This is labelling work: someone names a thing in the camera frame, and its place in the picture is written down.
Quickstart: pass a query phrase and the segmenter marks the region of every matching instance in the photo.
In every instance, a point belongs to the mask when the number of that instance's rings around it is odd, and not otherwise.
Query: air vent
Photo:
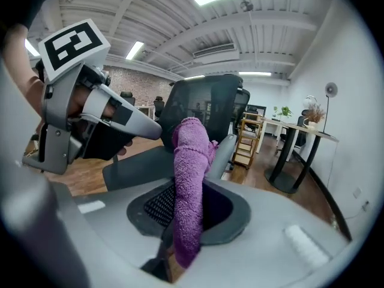
[[[240,53],[235,44],[230,43],[194,52],[193,58],[193,61],[196,63],[210,64],[238,60]]]
[[[203,50],[194,52],[193,57],[197,58],[198,56],[208,55],[208,54],[214,53],[214,52],[222,52],[222,51],[234,50],[234,49],[236,49],[236,48],[235,48],[235,44],[233,44],[233,43],[225,44],[225,45],[219,45],[219,46],[215,46],[215,47],[211,47],[211,48],[207,48],[207,49],[203,49]]]

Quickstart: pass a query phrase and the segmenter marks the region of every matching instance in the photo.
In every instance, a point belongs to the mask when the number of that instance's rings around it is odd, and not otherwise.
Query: cloth
[[[176,261],[187,268],[200,250],[203,232],[203,178],[218,143],[209,141],[197,118],[185,118],[173,132],[176,200],[173,244]]]

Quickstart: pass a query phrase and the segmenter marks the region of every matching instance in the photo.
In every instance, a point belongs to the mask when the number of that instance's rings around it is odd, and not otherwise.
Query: brick wall
[[[132,92],[136,98],[135,106],[153,106],[156,96],[162,96],[166,102],[172,89],[170,80],[160,78],[141,71],[128,70],[121,67],[104,66],[111,76],[110,88],[120,95],[120,92]]]

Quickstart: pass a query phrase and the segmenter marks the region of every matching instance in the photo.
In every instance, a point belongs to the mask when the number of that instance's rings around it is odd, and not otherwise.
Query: vase
[[[307,128],[310,130],[317,130],[317,123],[316,122],[308,122]]]

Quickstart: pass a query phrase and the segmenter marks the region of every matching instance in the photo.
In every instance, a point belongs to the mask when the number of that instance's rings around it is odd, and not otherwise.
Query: wooden floor
[[[265,136],[258,154],[255,154],[253,163],[249,170],[242,166],[235,165],[231,173],[225,173],[225,180],[235,182],[237,184],[248,185],[250,187],[267,190],[278,193],[292,199],[297,204],[312,212],[323,221],[331,224],[333,212],[325,199],[325,196],[313,181],[312,177],[307,174],[299,186],[295,194],[286,194],[273,187],[265,178],[264,171],[275,166],[278,155],[276,152],[276,139],[271,136]],[[295,179],[302,170],[302,164],[293,156],[289,162],[286,162],[283,171],[292,175]]]
[[[119,156],[119,160],[139,154],[162,144],[160,139],[152,141],[141,137],[135,137],[132,146],[127,148],[127,153],[124,156]],[[112,160],[77,159],[72,165],[68,166],[67,171],[63,175],[47,172],[44,174],[51,181],[66,184],[73,196],[106,192],[107,187],[104,183],[102,169],[104,166],[111,163]]]
[[[119,159],[136,155],[140,152],[149,150],[156,146],[162,145],[161,140],[151,141],[143,138],[135,138],[133,145],[127,148],[127,153]],[[223,179],[235,182],[242,186],[259,188],[271,192],[278,193],[292,199],[314,215],[322,220],[331,223],[332,211],[318,188],[317,184],[307,175],[299,190],[295,194],[285,194],[274,188],[264,177],[264,170],[273,167],[278,159],[275,155],[276,140],[270,136],[265,136],[259,154],[255,154],[255,159],[249,170],[244,167],[235,166],[230,173],[225,173]],[[104,166],[112,163],[112,161],[103,160],[83,160],[78,159],[70,165],[64,175],[55,175],[52,173],[44,173],[51,181],[63,182],[68,185],[72,195],[83,195],[89,193],[98,193],[107,191],[103,181],[102,169]],[[296,159],[285,163],[283,171],[297,178],[302,169],[302,164]],[[172,248],[169,249],[169,265],[172,275],[172,282],[175,282],[184,270],[175,260]]]

